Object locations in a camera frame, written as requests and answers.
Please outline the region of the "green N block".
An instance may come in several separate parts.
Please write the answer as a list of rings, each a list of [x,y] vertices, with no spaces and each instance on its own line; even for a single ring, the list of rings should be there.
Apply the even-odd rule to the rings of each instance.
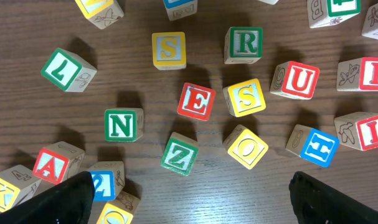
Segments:
[[[144,133],[142,108],[105,110],[105,139],[111,142],[135,142]]]

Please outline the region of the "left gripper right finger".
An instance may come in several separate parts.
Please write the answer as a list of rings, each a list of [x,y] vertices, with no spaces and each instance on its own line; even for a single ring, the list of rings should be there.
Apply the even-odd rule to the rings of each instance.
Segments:
[[[299,223],[378,224],[378,211],[304,172],[295,172],[289,190]]]

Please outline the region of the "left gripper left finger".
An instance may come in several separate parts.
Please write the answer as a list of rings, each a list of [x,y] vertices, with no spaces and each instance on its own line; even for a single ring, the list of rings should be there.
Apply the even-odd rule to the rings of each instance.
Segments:
[[[94,195],[92,175],[83,171],[0,213],[0,224],[87,224]]]

